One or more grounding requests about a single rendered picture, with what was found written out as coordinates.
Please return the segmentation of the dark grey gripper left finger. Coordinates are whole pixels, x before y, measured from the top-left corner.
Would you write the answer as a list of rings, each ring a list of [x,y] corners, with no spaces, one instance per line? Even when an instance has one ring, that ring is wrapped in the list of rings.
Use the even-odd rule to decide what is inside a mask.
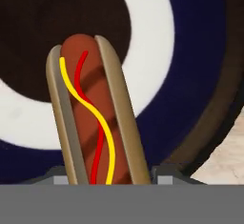
[[[57,166],[48,170],[44,175],[24,181],[24,184],[68,185],[69,181],[66,175],[65,167]]]

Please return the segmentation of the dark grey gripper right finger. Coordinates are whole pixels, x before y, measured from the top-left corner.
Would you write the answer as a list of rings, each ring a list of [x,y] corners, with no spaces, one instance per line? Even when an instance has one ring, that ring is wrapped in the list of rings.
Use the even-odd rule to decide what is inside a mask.
[[[183,175],[177,168],[170,165],[154,166],[152,168],[152,183],[157,185],[203,185],[203,182]]]

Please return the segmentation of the hot dog with mustard and ketchup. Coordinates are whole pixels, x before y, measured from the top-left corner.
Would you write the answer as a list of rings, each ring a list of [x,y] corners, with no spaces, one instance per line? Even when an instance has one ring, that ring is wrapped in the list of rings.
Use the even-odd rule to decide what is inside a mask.
[[[69,183],[149,184],[124,74],[103,36],[53,47],[46,75]]]

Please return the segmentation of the large plate with blue rim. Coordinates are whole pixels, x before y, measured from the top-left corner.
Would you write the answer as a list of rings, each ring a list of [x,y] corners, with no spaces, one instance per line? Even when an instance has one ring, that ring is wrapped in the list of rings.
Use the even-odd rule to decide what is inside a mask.
[[[97,36],[119,56],[150,167],[194,173],[230,131],[244,107],[244,0],[0,0],[0,184],[64,167],[52,48],[115,124]]]

